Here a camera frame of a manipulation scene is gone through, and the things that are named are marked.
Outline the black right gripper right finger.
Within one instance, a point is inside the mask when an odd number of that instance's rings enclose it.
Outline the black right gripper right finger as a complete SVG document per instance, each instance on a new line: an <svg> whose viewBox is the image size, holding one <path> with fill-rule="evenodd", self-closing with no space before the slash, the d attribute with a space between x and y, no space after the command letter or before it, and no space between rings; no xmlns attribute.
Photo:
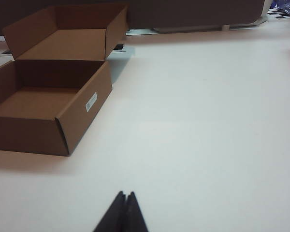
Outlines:
<svg viewBox="0 0 290 232"><path fill-rule="evenodd" d="M124 205L122 222L123 232L148 232L145 219L138 204L135 193L132 191Z"/></svg>

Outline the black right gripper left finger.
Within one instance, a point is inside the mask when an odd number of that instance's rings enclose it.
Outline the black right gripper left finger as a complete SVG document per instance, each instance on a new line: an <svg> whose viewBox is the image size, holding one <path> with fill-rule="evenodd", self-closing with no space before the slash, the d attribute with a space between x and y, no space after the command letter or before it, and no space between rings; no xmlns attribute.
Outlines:
<svg viewBox="0 0 290 232"><path fill-rule="evenodd" d="M95 227L94 232L122 231L125 203L126 195L123 191L120 191L99 221L98 225Z"/></svg>

